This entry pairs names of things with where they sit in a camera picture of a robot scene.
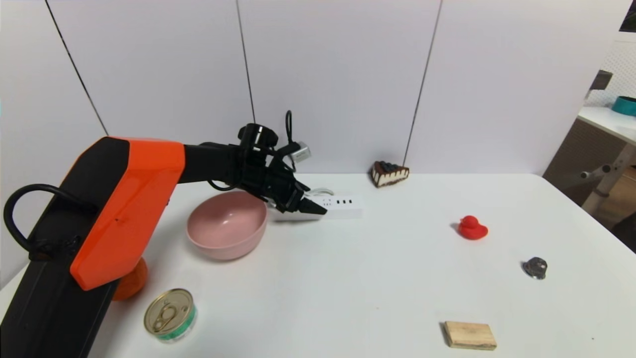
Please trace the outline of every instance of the can lid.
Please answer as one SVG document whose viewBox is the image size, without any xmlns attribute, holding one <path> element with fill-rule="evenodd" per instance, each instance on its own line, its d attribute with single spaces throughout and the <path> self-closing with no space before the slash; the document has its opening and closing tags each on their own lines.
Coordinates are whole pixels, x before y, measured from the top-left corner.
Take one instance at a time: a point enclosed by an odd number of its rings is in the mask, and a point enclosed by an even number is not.
<svg viewBox="0 0 636 358">
<path fill-rule="evenodd" d="M 169 334 L 186 321 L 193 305 L 192 295 L 187 290 L 166 291 L 148 306 L 144 316 L 144 326 L 155 336 Z"/>
</svg>

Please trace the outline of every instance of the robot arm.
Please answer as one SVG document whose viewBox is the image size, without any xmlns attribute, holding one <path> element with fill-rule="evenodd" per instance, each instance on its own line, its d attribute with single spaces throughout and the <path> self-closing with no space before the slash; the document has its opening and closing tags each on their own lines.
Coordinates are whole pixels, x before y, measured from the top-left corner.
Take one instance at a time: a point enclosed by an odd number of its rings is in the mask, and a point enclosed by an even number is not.
<svg viewBox="0 0 636 358">
<path fill-rule="evenodd" d="M 4 221 L 31 262 L 0 328 L 1 355 L 86 357 L 119 278 L 137 264 L 178 183 L 208 181 L 269 199 L 283 212 L 326 213 L 303 197 L 309 188 L 282 161 L 295 143 L 275 151 L 276 134 L 256 124 L 239 138 L 237 146 L 106 137 L 59 188 L 29 185 L 11 195 Z M 13 208 L 35 190 L 55 195 L 25 238 Z"/>
</svg>

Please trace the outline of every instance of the table leg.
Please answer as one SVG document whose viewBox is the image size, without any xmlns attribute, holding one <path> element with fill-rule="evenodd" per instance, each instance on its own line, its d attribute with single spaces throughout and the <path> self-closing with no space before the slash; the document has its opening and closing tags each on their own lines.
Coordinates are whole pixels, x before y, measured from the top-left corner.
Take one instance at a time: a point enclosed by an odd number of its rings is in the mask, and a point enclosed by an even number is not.
<svg viewBox="0 0 636 358">
<path fill-rule="evenodd" d="M 603 200 L 609 196 L 609 191 L 612 190 L 616 182 L 621 178 L 625 169 L 630 165 L 631 159 L 636 155 L 636 147 L 631 144 L 626 144 L 618 158 L 612 164 L 612 171 L 603 177 L 598 186 L 594 188 L 594 191 L 585 200 L 585 203 L 581 206 L 583 210 L 587 211 L 590 215 L 593 215 L 596 210 L 603 203 Z"/>
</svg>

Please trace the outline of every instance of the pink bowl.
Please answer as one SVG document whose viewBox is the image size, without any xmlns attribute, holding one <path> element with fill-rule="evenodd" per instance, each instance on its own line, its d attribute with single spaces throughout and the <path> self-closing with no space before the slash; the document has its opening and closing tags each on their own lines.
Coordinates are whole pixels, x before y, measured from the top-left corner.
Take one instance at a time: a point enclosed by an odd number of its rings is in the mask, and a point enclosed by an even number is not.
<svg viewBox="0 0 636 358">
<path fill-rule="evenodd" d="M 246 192 L 227 192 L 204 201 L 190 214 L 188 237 L 205 255 L 232 260 L 254 250 L 266 224 L 262 200 Z"/>
</svg>

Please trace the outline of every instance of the power cord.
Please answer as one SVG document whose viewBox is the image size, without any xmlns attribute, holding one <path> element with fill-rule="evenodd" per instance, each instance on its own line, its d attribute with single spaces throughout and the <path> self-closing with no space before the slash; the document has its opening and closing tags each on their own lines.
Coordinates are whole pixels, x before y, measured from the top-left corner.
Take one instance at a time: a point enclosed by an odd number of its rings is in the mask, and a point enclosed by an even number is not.
<svg viewBox="0 0 636 358">
<path fill-rule="evenodd" d="M 320 196 L 323 194 L 327 194 L 327 195 L 336 195 L 333 190 L 327 189 L 327 188 L 316 188 L 314 190 L 310 190 L 308 192 L 305 193 L 306 196 Z"/>
</svg>

